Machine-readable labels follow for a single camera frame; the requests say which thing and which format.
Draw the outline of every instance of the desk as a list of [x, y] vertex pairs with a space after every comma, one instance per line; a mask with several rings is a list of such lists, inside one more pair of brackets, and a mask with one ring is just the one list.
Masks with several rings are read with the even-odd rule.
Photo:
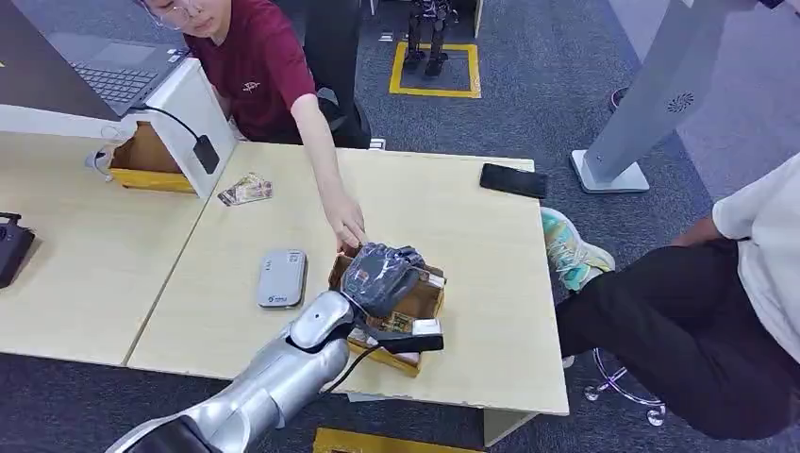
[[[414, 245], [448, 277], [445, 350], [426, 353], [417, 378], [364, 361], [341, 389], [498, 410], [486, 412], [487, 443], [531, 412], [566, 414], [539, 204], [477, 184], [485, 161], [532, 162], [375, 150], [339, 156], [370, 237]], [[297, 314], [256, 305], [258, 264], [271, 248], [308, 254], [307, 300], [326, 289], [336, 245], [302, 148], [240, 144], [218, 189], [249, 171], [272, 180], [275, 197], [231, 208], [208, 203], [128, 366], [235, 377]]]
[[0, 132], [0, 210], [36, 230], [0, 289], [0, 351], [125, 361], [204, 200], [131, 191], [83, 167], [102, 140]]

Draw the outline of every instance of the chair caster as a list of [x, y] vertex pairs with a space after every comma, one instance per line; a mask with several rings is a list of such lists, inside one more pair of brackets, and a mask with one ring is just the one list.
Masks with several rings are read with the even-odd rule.
[[597, 401], [600, 399], [600, 393], [597, 392], [597, 387], [594, 387], [593, 385], [589, 385], [583, 389], [583, 395], [586, 396], [586, 399], [590, 401]]
[[661, 406], [657, 409], [647, 411], [647, 421], [654, 427], [660, 427], [664, 424], [664, 417], [667, 415], [667, 409]]
[[627, 94], [627, 89], [629, 87], [621, 88], [611, 94], [611, 98], [608, 101], [608, 109], [611, 110], [611, 113], [617, 111], [620, 107], [620, 104], [623, 102], [625, 95]]

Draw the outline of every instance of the black pants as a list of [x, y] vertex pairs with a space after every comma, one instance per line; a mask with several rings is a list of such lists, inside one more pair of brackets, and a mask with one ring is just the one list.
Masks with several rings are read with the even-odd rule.
[[718, 439], [793, 423], [800, 365], [758, 320], [732, 241], [654, 250], [556, 308], [564, 357], [600, 347], [667, 408]]

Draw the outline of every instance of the smartphone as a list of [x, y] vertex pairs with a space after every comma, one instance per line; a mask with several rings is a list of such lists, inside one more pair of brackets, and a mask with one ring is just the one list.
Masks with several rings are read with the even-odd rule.
[[542, 199], [547, 196], [547, 175], [484, 163], [480, 187]]

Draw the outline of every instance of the laptop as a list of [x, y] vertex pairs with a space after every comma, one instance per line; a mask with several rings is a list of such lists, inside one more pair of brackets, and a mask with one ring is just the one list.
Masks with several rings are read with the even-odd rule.
[[54, 33], [0, 0], [0, 104], [119, 121], [188, 55], [185, 48]]

